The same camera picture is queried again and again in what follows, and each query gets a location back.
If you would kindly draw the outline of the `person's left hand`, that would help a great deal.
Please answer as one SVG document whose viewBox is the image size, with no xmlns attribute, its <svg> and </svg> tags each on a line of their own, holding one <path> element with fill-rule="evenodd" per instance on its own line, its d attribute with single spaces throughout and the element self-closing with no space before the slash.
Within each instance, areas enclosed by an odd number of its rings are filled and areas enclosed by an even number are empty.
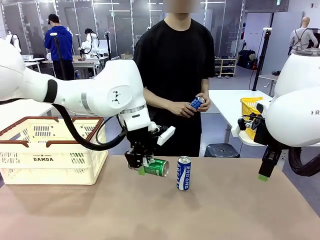
<svg viewBox="0 0 320 240">
<path fill-rule="evenodd" d="M 211 106 L 211 99 L 209 97 L 209 92 L 208 91 L 200 92 L 199 94 L 196 95 L 196 97 L 201 97 L 204 99 L 204 103 L 197 108 L 197 111 L 202 113 L 207 112 Z"/>
</svg>

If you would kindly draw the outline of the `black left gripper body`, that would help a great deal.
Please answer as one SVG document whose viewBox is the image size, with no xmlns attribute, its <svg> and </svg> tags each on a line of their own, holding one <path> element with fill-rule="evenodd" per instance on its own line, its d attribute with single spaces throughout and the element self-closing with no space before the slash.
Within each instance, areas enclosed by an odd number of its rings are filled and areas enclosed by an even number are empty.
<svg viewBox="0 0 320 240">
<path fill-rule="evenodd" d="M 148 131 L 147 127 L 126 134 L 127 140 L 130 142 L 129 152 L 134 155 L 153 156 L 156 148 L 156 135 Z"/>
</svg>

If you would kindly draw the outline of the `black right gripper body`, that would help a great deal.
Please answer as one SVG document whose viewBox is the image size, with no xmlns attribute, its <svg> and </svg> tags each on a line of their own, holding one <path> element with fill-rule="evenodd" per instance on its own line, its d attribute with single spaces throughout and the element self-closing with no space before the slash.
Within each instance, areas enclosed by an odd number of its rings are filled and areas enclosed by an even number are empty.
<svg viewBox="0 0 320 240">
<path fill-rule="evenodd" d="M 277 141 L 267 129 L 264 119 L 255 119 L 253 121 L 255 136 L 253 141 L 260 145 L 266 146 L 265 154 L 280 155 L 284 149 L 284 145 Z"/>
</svg>

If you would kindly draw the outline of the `person's right hand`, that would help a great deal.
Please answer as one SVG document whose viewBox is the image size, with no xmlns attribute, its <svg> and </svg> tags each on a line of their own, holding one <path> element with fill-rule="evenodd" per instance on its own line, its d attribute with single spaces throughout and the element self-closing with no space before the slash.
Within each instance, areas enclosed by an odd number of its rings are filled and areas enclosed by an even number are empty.
<svg viewBox="0 0 320 240">
<path fill-rule="evenodd" d="M 197 112 L 197 110 L 188 102 L 168 101 L 165 105 L 165 108 L 171 113 L 185 118 L 190 118 Z"/>
</svg>

